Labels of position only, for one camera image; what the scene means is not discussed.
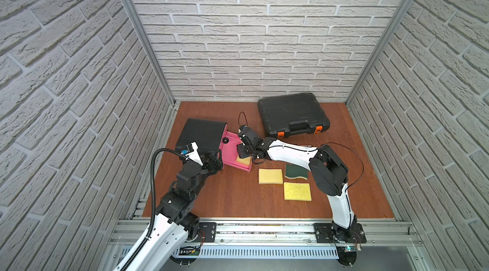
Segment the pale yellow foam sponge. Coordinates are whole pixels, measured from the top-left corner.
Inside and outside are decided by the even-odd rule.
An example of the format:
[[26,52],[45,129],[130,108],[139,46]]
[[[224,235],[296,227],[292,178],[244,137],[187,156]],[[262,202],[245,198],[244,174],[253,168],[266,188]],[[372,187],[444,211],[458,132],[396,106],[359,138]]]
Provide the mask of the pale yellow foam sponge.
[[259,169],[259,184],[283,184],[281,169]]
[[250,156],[246,158],[241,158],[240,156],[237,156],[236,162],[242,164],[244,167],[249,167],[252,162],[252,158]]

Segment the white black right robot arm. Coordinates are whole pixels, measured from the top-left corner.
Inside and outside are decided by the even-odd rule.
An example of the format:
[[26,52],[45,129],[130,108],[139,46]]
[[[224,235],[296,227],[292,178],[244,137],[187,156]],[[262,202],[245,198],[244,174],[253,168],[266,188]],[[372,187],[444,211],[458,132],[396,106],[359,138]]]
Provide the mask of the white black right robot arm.
[[252,160],[283,161],[311,172],[317,188],[327,195],[332,224],[329,239],[340,243],[365,243],[361,225],[351,207],[348,194],[348,167],[328,145],[306,147],[289,144],[272,137],[262,138],[252,128],[242,125],[238,137],[238,155]]

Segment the green yellow scouring sponge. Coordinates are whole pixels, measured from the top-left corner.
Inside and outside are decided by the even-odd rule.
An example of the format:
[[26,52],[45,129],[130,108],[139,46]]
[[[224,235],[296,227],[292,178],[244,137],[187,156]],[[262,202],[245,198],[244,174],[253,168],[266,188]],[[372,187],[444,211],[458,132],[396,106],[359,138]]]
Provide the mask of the green yellow scouring sponge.
[[294,165],[294,164],[286,164],[285,168],[285,177],[287,179],[308,179],[309,170],[303,167]]

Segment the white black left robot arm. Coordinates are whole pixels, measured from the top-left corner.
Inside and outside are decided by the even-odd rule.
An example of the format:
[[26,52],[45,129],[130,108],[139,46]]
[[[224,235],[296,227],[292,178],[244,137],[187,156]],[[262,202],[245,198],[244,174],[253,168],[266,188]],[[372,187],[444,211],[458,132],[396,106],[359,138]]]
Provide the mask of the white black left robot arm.
[[197,237],[199,217],[191,211],[207,178],[221,171],[224,163],[220,149],[200,154],[196,143],[192,145],[180,152],[160,148],[152,156],[151,166],[154,166],[160,153],[177,155],[182,169],[159,204],[156,204],[154,171],[150,172],[150,222],[115,270],[160,270],[180,246]]

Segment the black drawer cabinet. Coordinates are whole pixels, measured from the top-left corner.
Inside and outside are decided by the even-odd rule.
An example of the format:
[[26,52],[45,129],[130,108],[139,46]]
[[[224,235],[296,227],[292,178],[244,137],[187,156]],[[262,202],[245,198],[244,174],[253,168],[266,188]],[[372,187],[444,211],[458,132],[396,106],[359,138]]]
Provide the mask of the black drawer cabinet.
[[182,151],[187,145],[195,142],[200,155],[214,153],[222,149],[222,140],[226,132],[226,122],[189,118],[176,142],[175,150]]

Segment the pink drawer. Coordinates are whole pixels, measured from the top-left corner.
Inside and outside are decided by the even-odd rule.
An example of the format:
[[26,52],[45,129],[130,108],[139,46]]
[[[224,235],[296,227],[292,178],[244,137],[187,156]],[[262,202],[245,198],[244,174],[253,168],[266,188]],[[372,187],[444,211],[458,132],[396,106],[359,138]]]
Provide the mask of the pink drawer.
[[241,139],[237,134],[227,131],[227,138],[229,142],[224,146],[222,152],[222,161],[224,165],[234,167],[236,169],[244,170],[246,172],[251,171],[252,164],[249,167],[244,167],[242,164],[236,162],[238,155],[238,145],[242,144]]
[[227,124],[224,123],[224,128],[223,128],[223,132],[222,132],[222,136],[221,136],[221,140],[220,140],[220,144],[219,144],[219,150],[222,151],[224,146],[229,142],[228,138],[227,138]]

